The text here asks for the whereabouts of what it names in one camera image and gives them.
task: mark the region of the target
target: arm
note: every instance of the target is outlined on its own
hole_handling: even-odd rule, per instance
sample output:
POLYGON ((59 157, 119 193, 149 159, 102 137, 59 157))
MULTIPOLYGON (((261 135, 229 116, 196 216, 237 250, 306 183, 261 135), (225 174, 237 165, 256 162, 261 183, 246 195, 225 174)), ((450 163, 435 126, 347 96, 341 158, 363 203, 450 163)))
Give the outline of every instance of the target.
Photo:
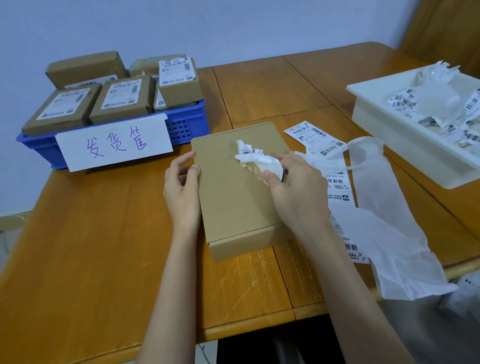
POLYGON ((269 172, 263 178, 279 216, 309 254, 345 361, 415 363, 358 274, 330 222, 328 183, 298 156, 279 155, 287 183, 269 172))
POLYGON ((195 361, 196 241, 200 224, 198 166, 182 166, 194 152, 165 172, 163 195, 173 221, 173 237, 160 290, 136 364, 195 361))

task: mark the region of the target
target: white plastic bin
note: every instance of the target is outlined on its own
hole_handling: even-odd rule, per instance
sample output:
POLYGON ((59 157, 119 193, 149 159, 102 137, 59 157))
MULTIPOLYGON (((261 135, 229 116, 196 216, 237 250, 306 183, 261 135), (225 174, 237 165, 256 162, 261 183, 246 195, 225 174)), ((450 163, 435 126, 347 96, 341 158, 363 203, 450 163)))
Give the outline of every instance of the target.
MULTIPOLYGON (((455 188, 480 178, 480 158, 447 143, 388 104, 389 98, 411 87, 424 68, 348 85, 347 90, 357 96, 352 120, 443 188, 455 188)), ((450 85, 463 98, 480 88, 480 80, 460 73, 450 85)))

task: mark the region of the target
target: left arm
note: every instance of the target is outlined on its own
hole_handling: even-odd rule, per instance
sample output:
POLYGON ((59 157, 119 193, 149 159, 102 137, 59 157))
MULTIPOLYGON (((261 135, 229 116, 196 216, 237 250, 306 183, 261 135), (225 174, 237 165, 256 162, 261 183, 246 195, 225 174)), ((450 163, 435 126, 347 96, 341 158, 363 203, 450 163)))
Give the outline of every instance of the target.
POLYGON ((186 153, 165 172, 163 195, 172 216, 173 236, 160 290, 136 364, 195 361, 196 241, 200 199, 196 165, 183 166, 186 153))

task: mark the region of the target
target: purple handwriting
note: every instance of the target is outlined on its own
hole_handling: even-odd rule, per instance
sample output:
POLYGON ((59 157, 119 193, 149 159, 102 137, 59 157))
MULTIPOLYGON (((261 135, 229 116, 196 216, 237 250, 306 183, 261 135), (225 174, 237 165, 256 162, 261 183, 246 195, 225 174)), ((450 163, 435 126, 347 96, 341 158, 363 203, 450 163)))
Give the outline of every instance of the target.
POLYGON ((135 126, 135 129, 133 126, 130 127, 130 138, 132 138, 135 143, 137 144, 138 150, 142 150, 147 146, 147 143, 143 142, 141 140, 142 135, 140 134, 140 129, 138 126, 135 126))
POLYGON ((98 147, 96 146, 96 142, 94 142, 94 140, 96 140, 96 138, 87 139, 87 149, 90 150, 90 154, 93 154, 94 159, 97 157, 104 157, 103 154, 98 152, 98 147))
POLYGON ((119 140, 119 136, 118 134, 115 134, 115 133, 110 133, 110 135, 107 137, 107 140, 110 140, 110 145, 112 146, 112 148, 117 151, 117 150, 125 150, 126 149, 122 149, 120 148, 121 147, 121 140, 119 140))

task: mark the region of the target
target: wooden table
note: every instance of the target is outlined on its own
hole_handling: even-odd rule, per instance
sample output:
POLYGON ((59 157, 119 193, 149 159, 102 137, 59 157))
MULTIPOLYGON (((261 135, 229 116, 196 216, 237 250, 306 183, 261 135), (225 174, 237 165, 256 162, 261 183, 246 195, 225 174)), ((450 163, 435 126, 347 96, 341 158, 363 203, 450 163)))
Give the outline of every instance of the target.
MULTIPOLYGON (((303 120, 344 141, 345 86, 421 63, 377 43, 199 69, 213 133, 303 120)), ((138 354, 170 238, 162 197, 168 156, 89 171, 53 171, 0 277, 0 363, 122 363, 138 354)), ((479 268, 478 202, 469 183, 443 190, 387 150, 412 214, 447 275, 479 268)), ((357 265, 373 288, 370 266, 357 265)), ((295 241, 215 263, 198 241, 197 340, 325 313, 313 267, 295 241)))

